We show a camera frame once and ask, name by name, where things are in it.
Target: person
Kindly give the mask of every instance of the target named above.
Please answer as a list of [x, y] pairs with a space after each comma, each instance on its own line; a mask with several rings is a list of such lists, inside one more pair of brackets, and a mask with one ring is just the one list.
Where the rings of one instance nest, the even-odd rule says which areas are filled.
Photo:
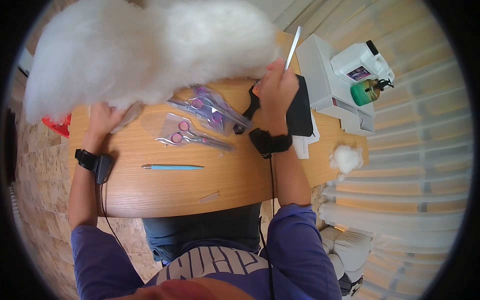
[[[261, 112], [272, 136], [287, 135], [286, 112], [298, 79], [281, 60], [259, 84]], [[92, 105], [82, 149], [98, 154], [125, 111]], [[81, 299], [246, 300], [341, 299], [331, 261], [322, 246], [311, 191], [291, 146], [273, 154], [280, 209], [259, 251], [260, 205], [214, 213], [144, 219], [156, 260], [168, 263], [146, 284], [114, 237], [99, 230], [95, 179], [76, 167], [69, 198], [71, 245]]]

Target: blue pen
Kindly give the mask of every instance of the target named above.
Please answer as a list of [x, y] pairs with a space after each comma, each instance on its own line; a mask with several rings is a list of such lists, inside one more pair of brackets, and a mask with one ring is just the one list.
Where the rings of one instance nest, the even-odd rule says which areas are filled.
[[198, 170], [204, 167], [199, 166], [174, 166], [174, 165], [143, 165], [144, 169], [151, 170]]

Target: purple t-shirt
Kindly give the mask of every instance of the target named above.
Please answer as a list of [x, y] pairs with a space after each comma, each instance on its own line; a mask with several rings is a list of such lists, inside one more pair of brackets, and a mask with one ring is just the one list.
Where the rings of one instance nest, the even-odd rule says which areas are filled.
[[[267, 248], [273, 265], [276, 299], [341, 299], [333, 265], [322, 246], [311, 206], [279, 209], [268, 227]], [[72, 231], [77, 288], [83, 300], [133, 294], [138, 288], [168, 279], [214, 278], [228, 282], [255, 299], [270, 299], [268, 263], [260, 255], [211, 241], [195, 243], [144, 284], [115, 238], [98, 228], [80, 225]]]

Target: red object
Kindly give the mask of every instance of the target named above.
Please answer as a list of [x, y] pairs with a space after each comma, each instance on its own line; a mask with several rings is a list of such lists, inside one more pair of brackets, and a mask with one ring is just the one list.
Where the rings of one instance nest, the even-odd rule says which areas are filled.
[[52, 129], [56, 133], [66, 137], [67, 139], [70, 138], [70, 132], [68, 131], [68, 125], [70, 125], [70, 121], [72, 120], [72, 114], [69, 114], [67, 117], [65, 117], [61, 124], [56, 124], [52, 121], [50, 121], [49, 118], [42, 118], [42, 122], [47, 126], [48, 128]]

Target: wooden table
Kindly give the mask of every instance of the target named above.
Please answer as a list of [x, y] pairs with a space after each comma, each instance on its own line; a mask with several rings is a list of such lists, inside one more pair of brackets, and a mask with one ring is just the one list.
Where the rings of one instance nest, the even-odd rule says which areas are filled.
[[[291, 67], [300, 74], [297, 57]], [[238, 112], [244, 112], [250, 104], [248, 90], [252, 79], [227, 79], [207, 86], [219, 92]], [[188, 99], [190, 90], [176, 94]], [[222, 153], [210, 147], [189, 144], [185, 147], [165, 146], [154, 140], [145, 129], [145, 120], [167, 112], [189, 118], [196, 128], [215, 138], [236, 146], [234, 153]], [[329, 166], [329, 154], [338, 144], [363, 148], [364, 165], [368, 164], [365, 137], [345, 133], [340, 120], [313, 112], [320, 140], [309, 145], [310, 159], [301, 160], [311, 187], [333, 180], [338, 170]], [[69, 141], [70, 176], [73, 177], [77, 160], [75, 149], [80, 148], [88, 127], [86, 107], [78, 107], [72, 113]], [[261, 113], [253, 117], [253, 128], [262, 127]], [[167, 104], [145, 107], [140, 117], [106, 141], [105, 151], [113, 153], [117, 161], [104, 185], [104, 203], [111, 217], [161, 217], [199, 214], [271, 199], [270, 166], [262, 159], [248, 138], [248, 134], [222, 135], [206, 130], [191, 115], [171, 108]], [[198, 165], [202, 170], [158, 171], [142, 169], [144, 164]], [[220, 196], [208, 202], [200, 199], [215, 192]]]

